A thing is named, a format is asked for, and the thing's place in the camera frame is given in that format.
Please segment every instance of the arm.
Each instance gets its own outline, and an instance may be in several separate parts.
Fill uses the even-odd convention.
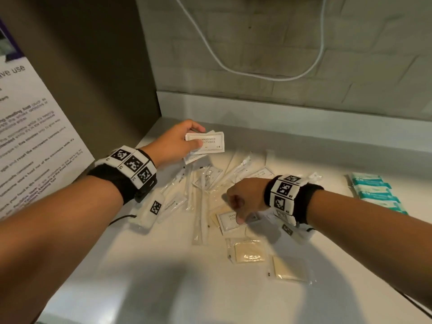
[[[191,120],[142,149],[156,167],[202,145]],[[87,176],[0,222],[0,322],[28,324],[87,255],[123,205],[111,182]]]
[[[269,181],[243,179],[227,191],[238,222],[269,208],[263,197]],[[431,224],[324,190],[313,194],[306,218],[370,271],[432,308]]]

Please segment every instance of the wristband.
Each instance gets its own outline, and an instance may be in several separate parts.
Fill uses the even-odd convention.
[[[307,224],[306,212],[320,185],[308,183],[307,178],[295,175],[279,175],[273,178],[264,190],[264,203],[283,221],[292,225]]]
[[[141,202],[156,185],[156,167],[153,161],[140,149],[123,146],[111,155],[96,161],[92,175],[113,183],[126,204],[133,198]]]

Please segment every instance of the brick wall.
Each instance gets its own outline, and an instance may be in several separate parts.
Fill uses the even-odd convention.
[[[182,0],[235,70],[295,76],[322,0]],[[271,82],[218,66],[175,0],[137,0],[159,90],[432,120],[432,0],[328,0],[324,57]]]

